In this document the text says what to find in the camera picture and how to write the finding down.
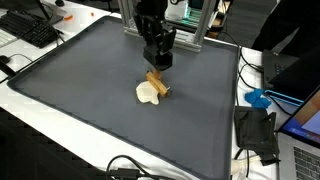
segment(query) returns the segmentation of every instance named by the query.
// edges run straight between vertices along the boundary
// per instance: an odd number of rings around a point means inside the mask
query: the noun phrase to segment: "desk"
[[[47,0],[47,2],[53,4],[54,0]],[[110,15],[109,12],[74,4],[68,1],[65,1],[65,4],[66,5],[62,8],[61,13],[71,13],[74,18],[67,22],[59,22],[54,26],[65,33],[64,38],[66,40],[75,36],[100,17]],[[112,14],[111,16],[120,17],[119,14]],[[41,57],[45,53],[54,49],[55,46],[56,44],[52,43],[44,49],[37,49],[22,40],[18,40],[9,46],[2,48],[1,54],[10,56],[12,54],[21,53],[33,60],[36,60],[38,57]],[[243,51],[244,56],[249,62],[258,65],[261,64],[261,53],[250,49],[244,49]],[[23,59],[23,57],[16,56],[13,58],[9,66],[14,70],[18,70],[28,63],[29,62]],[[243,71],[243,76],[249,84],[255,87],[261,87],[261,76],[254,70],[246,68]],[[0,79],[4,78],[5,75],[1,73]],[[249,104],[241,97],[251,90],[243,83],[239,83],[238,89],[240,105],[249,106]],[[109,134],[99,131],[72,117],[66,116],[57,110],[49,108],[48,106],[12,91],[7,87],[6,83],[0,84],[0,96],[0,106],[3,109],[15,115],[25,123],[29,124],[39,132],[48,136],[94,166],[105,169],[108,162],[114,156],[126,154],[137,159],[147,167],[152,168],[152,170],[149,170],[152,174],[167,175],[176,179],[197,179],[193,175],[184,172],[130,144],[120,141]],[[273,106],[268,110],[278,112],[278,109]],[[285,119],[286,116],[280,112],[278,114],[278,118]],[[232,150],[232,156],[234,156],[238,150],[234,136]],[[133,167],[133,165],[126,160],[116,161],[113,166],[126,168]],[[262,167],[260,164],[256,164],[251,165],[250,169],[250,177],[252,179],[275,179],[276,177],[275,165]]]

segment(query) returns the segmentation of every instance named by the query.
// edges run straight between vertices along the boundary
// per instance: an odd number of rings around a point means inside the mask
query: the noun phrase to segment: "dark gray surface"
[[[150,67],[144,41],[106,19],[8,85],[201,179],[228,179],[238,49],[213,42],[200,54],[174,49],[163,74],[171,97],[141,104],[135,89]]]

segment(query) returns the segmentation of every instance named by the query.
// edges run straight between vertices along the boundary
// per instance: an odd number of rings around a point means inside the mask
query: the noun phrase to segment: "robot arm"
[[[144,37],[144,58],[158,71],[172,66],[176,30],[165,23],[168,0],[133,0],[133,18],[140,36]]]

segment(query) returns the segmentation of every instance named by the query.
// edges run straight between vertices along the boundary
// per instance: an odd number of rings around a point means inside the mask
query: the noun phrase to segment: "wire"
[[[244,56],[243,56],[242,49],[243,49],[243,47],[240,47],[240,56],[242,57],[243,61],[244,61],[246,64],[249,64],[249,66],[250,66],[251,68],[255,69],[256,71],[258,71],[258,72],[260,72],[260,73],[263,73],[263,68],[262,68],[261,66],[248,63],[248,61],[246,60],[246,58],[244,58]]]
[[[236,153],[236,155],[234,156],[234,159],[237,160],[240,156],[240,154],[242,153],[243,149],[239,149],[238,152]]]
[[[0,81],[0,84],[2,84],[3,82],[5,82],[6,80],[8,80],[8,77],[4,78],[2,81]]]
[[[272,97],[270,97],[268,94],[264,93],[264,96],[267,97],[268,99],[271,99],[278,107],[279,109],[284,112],[285,114],[291,116],[292,114],[289,113],[288,111],[286,111],[275,99],[273,99]]]
[[[145,175],[145,174],[142,174],[140,177],[148,177],[148,178],[152,178],[152,179],[174,180],[172,178],[165,177],[165,176],[159,176],[159,175]]]
[[[62,41],[63,43],[66,43],[66,41],[60,36],[60,33],[58,34],[58,36],[59,36],[59,39],[61,39],[61,41]]]
[[[238,74],[239,74],[240,79],[242,80],[242,82],[243,82],[246,86],[248,86],[248,87],[251,88],[251,89],[256,89],[255,87],[249,85],[249,84],[243,79],[243,77],[242,77],[242,75],[240,74],[239,71],[238,71]]]
[[[53,9],[50,7],[50,6],[48,6],[48,5],[46,5],[46,4],[44,4],[44,3],[41,3],[43,6],[46,6],[50,11],[51,11],[51,16],[49,17],[49,20],[51,20],[52,19],[52,17],[53,17]]]
[[[30,62],[33,62],[32,59],[30,59],[29,57],[27,57],[27,56],[25,56],[25,55],[23,55],[23,54],[14,54],[14,55],[11,55],[11,56],[9,57],[9,59],[11,59],[11,58],[14,57],[14,56],[22,56],[22,57],[25,57],[26,59],[28,59]]]
[[[172,179],[172,178],[169,178],[169,177],[165,177],[165,176],[161,176],[161,175],[152,175],[150,173],[148,173],[146,170],[144,170],[138,163],[135,159],[133,159],[132,157],[130,156],[127,156],[127,155],[119,155],[119,156],[116,156],[114,158],[112,158],[112,160],[109,162],[108,166],[107,166],[107,170],[106,170],[106,177],[107,179],[109,178],[108,177],[108,172],[110,171],[110,167],[111,167],[111,164],[113,163],[113,161],[115,161],[116,159],[119,159],[119,158],[125,158],[125,159],[128,159],[130,162],[132,162],[140,171],[142,171],[144,174],[140,174],[139,177],[149,177],[151,179],[154,179],[154,180],[159,180],[159,179],[164,179],[164,180],[175,180],[175,179]]]
[[[246,177],[249,176],[249,168],[250,168],[250,161],[249,161],[249,150],[247,150],[247,174]]]
[[[57,47],[59,47],[59,32],[55,29],[55,28],[53,28],[54,29],[54,32],[56,33],[56,35],[57,35],[57,38],[56,38],[56,43],[57,43]]]
[[[243,65],[243,66],[241,67],[241,69],[240,69],[239,74],[241,74],[242,71],[243,71],[243,69],[244,69],[246,66],[249,66],[249,65],[253,65],[253,64],[245,64],[245,65]],[[238,78],[237,78],[237,87],[238,87],[238,84],[239,84],[239,80],[240,80],[240,76],[238,76]],[[236,90],[236,102],[237,102],[237,106],[239,106],[238,88],[237,88],[237,90]]]
[[[240,45],[233,39],[233,37],[232,37],[229,33],[227,33],[227,32],[221,32],[221,33],[228,35],[228,36],[230,37],[230,39],[231,39],[238,47],[240,47]]]
[[[139,163],[133,159],[132,157],[130,156],[127,156],[127,155],[119,155],[119,156],[116,156],[114,157],[113,159],[111,159],[111,161],[109,162],[108,166],[107,166],[107,172],[110,170],[110,166],[111,164],[113,163],[113,161],[115,161],[116,159],[119,159],[119,158],[125,158],[125,159],[128,159],[129,161],[131,161],[140,171],[142,171],[144,174],[146,175],[151,175],[150,173],[148,173],[147,171],[145,171],[140,165]]]

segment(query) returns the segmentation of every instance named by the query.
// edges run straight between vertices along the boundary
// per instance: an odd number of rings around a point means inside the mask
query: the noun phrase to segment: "black keyboard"
[[[299,180],[320,180],[320,157],[294,147],[296,173]]]
[[[58,37],[52,26],[17,12],[1,16],[0,28],[39,48],[52,43]]]
[[[285,66],[280,65],[280,64],[275,64],[276,75],[280,74],[285,69],[286,69]]]

